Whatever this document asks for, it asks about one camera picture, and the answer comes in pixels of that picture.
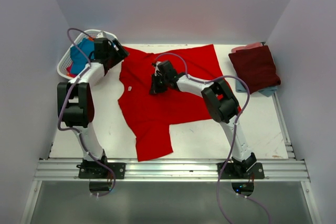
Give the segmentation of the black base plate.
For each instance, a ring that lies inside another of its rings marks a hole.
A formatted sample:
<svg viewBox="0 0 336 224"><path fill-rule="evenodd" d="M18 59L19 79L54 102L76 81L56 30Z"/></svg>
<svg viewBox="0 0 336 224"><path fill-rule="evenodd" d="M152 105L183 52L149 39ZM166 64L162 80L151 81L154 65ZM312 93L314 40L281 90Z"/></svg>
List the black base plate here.
<svg viewBox="0 0 336 224"><path fill-rule="evenodd" d="M114 172L113 177L111 177L111 173L106 168L96 162L84 160L81 164L76 165L79 169L78 177L80 179L124 179L125 163L107 163L106 166Z"/></svg>
<svg viewBox="0 0 336 224"><path fill-rule="evenodd" d="M221 179L264 179L262 163L256 162L250 169L246 170L234 162L228 162L221 174Z"/></svg>

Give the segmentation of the magenta t shirt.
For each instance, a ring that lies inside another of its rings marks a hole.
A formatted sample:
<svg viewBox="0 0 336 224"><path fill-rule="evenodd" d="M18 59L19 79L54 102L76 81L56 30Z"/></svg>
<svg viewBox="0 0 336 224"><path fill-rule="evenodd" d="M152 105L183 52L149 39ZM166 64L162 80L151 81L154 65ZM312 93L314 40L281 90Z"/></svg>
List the magenta t shirt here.
<svg viewBox="0 0 336 224"><path fill-rule="evenodd" d="M72 69L72 65L70 65L69 67L66 68L68 76L71 75L71 69Z"/></svg>

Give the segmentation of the red t shirt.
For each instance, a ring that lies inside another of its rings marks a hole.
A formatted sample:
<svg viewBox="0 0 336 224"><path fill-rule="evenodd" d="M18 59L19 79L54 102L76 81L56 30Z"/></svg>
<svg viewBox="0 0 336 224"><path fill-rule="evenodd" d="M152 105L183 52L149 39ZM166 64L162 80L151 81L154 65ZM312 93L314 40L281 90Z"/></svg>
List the red t shirt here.
<svg viewBox="0 0 336 224"><path fill-rule="evenodd" d="M126 47L129 55L121 65L120 81L124 93L118 103L124 119L136 137L138 161L149 161L173 152L170 125L208 120L210 115L201 97L168 89L150 94L151 75L156 58L169 60L178 72L212 80L222 75L215 47L206 45L149 53Z"/></svg>

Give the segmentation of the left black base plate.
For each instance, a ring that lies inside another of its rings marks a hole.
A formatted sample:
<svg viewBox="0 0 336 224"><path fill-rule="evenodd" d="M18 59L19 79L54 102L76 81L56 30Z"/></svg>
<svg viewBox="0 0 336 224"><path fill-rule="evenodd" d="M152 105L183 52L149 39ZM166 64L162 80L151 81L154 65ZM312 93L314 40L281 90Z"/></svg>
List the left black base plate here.
<svg viewBox="0 0 336 224"><path fill-rule="evenodd" d="M107 163L106 166L114 172L113 177L111 177L111 173L106 168L96 162L84 160L81 164L76 165L79 169L78 177L80 179L124 179L125 163Z"/></svg>

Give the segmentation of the aluminium mounting rail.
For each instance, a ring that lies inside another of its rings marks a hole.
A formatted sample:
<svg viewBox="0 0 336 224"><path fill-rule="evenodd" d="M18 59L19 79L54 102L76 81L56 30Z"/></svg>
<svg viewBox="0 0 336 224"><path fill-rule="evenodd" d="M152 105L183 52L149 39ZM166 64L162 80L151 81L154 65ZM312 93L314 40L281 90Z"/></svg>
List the aluminium mounting rail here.
<svg viewBox="0 0 336 224"><path fill-rule="evenodd" d="M265 178L262 182L308 182L305 161L296 160L292 145L285 143L288 159L260 159ZM221 167L220 159L156 159L138 162L132 159L109 159L109 163L125 163L125 182L215 182ZM35 181L77 181L78 158L50 158L38 162Z"/></svg>

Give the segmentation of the white plastic laundry basket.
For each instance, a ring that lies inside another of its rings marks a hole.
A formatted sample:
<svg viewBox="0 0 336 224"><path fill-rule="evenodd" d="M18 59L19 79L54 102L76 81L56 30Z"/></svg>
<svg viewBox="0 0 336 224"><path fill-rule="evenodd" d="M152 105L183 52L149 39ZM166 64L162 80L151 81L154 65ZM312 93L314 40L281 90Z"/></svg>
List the white plastic laundry basket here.
<svg viewBox="0 0 336 224"><path fill-rule="evenodd" d="M88 34L83 34L80 33L75 39L73 39L73 41L78 44L80 43L84 38L89 38L89 36L96 38L96 36L100 33L103 34L104 37L110 39L110 40L114 40L114 39L118 39L118 37L113 34L110 33L108 31L104 31L104 30L99 30L99 29L88 29L85 30L85 32ZM67 79L67 80L71 80L72 77L69 75L69 72L67 70L68 67L71 66L72 64L72 59L70 57L70 49L73 47L73 44L70 43L70 47L67 49L67 51L64 53L64 55L62 56L62 58L60 59L58 65L57 65L57 72L58 74Z"/></svg>

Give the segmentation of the folded light blue t shirt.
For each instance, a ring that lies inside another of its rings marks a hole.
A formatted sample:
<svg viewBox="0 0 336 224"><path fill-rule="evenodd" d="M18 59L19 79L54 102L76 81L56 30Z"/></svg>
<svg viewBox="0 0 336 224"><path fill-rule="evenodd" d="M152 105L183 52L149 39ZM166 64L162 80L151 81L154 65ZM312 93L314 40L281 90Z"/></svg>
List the folded light blue t shirt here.
<svg viewBox="0 0 336 224"><path fill-rule="evenodd" d="M246 93L245 87L238 80L235 81L235 90L238 93ZM277 86L269 86L263 89L258 90L258 92L266 97L272 96L278 90Z"/></svg>

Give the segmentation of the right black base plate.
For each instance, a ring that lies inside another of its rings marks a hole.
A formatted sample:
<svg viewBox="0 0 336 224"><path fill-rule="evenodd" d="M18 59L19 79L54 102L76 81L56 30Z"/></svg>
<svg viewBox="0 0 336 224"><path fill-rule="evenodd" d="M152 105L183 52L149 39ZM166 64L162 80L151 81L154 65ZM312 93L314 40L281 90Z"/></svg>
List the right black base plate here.
<svg viewBox="0 0 336 224"><path fill-rule="evenodd" d="M228 162L221 174L221 179L264 179L262 163L256 162L250 169L246 170L234 162Z"/></svg>

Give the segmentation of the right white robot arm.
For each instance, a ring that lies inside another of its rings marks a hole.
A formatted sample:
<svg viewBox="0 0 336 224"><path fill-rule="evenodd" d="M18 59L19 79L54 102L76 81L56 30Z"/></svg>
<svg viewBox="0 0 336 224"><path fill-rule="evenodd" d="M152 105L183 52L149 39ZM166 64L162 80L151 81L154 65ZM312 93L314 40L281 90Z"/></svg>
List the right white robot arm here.
<svg viewBox="0 0 336 224"><path fill-rule="evenodd" d="M245 106L239 102L224 78L204 80L187 73L178 73L170 61L153 63L154 74L151 75L151 94L165 92L168 88L201 97L211 118L219 123L229 141L232 152L232 170L236 176L246 178L253 171L257 159L249 147L239 116Z"/></svg>

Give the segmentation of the folded maroon t shirt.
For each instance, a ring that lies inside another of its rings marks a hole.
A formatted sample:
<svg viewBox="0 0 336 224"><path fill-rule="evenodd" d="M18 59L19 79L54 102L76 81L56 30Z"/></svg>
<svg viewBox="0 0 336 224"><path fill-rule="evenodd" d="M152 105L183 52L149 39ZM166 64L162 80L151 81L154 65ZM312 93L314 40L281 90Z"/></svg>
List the folded maroon t shirt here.
<svg viewBox="0 0 336 224"><path fill-rule="evenodd" d="M238 50L229 54L237 77L243 80L252 94L281 84L268 46Z"/></svg>

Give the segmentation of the folded pink t shirt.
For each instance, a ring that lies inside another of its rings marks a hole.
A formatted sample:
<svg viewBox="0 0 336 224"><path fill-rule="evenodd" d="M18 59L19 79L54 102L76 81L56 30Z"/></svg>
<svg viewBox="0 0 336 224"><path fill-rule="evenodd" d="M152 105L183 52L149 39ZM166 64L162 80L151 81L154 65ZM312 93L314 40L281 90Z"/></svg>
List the folded pink t shirt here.
<svg viewBox="0 0 336 224"><path fill-rule="evenodd" d="M264 44L261 42L255 42L252 44L247 44L245 46L239 46L239 47L235 47L231 50L231 53L236 53L237 51L240 50L248 50L248 49L253 49L253 48L257 48L257 47L262 47Z"/></svg>

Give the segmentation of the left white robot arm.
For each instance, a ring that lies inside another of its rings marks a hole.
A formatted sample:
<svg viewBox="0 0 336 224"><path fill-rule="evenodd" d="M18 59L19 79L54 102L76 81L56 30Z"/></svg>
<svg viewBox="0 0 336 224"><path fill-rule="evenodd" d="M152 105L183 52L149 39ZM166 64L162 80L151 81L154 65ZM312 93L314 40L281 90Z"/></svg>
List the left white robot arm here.
<svg viewBox="0 0 336 224"><path fill-rule="evenodd" d="M60 131L73 131L76 134L83 151L83 161L93 162L90 167L92 174L104 178L109 172L109 165L93 127L95 110L91 87L129 53L116 38L94 38L90 54L83 52L77 44L74 47L83 55L86 65L75 78L57 85L57 127Z"/></svg>

